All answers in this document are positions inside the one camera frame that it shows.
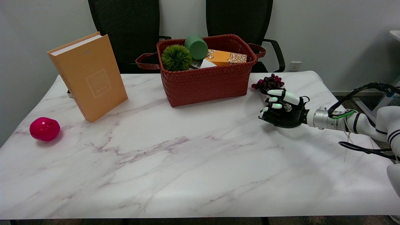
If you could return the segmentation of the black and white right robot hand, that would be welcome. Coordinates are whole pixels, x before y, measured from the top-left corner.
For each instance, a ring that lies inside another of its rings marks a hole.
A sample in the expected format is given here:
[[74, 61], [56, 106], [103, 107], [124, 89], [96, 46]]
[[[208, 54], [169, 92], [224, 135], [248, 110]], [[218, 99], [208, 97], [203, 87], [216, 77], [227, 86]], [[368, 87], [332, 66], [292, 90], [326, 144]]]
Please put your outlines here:
[[266, 107], [260, 110], [258, 118], [280, 128], [296, 128], [305, 119], [304, 113], [306, 103], [310, 101], [308, 96], [298, 96], [285, 88], [260, 89], [260, 92], [267, 96]]

